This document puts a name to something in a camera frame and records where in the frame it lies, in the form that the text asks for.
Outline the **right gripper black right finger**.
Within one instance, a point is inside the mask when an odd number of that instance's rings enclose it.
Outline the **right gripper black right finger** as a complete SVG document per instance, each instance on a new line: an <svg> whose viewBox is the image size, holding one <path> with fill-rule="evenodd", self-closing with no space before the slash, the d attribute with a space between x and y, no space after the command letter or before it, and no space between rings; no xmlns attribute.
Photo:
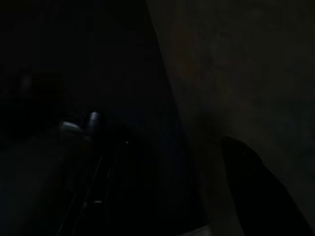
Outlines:
<svg viewBox="0 0 315 236"><path fill-rule="evenodd" d="M228 186L247 236L313 236L286 187L249 146L221 138Z"/></svg>

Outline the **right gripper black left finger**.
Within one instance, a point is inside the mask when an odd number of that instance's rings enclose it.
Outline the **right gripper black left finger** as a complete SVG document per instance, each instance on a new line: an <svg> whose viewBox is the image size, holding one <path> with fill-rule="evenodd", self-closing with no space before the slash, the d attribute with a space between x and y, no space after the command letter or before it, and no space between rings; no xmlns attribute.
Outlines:
<svg viewBox="0 0 315 236"><path fill-rule="evenodd" d="M108 236L110 224L108 198L117 178L120 161L126 156L129 141L109 147L98 146L92 157L89 182L74 190L56 235Z"/></svg>

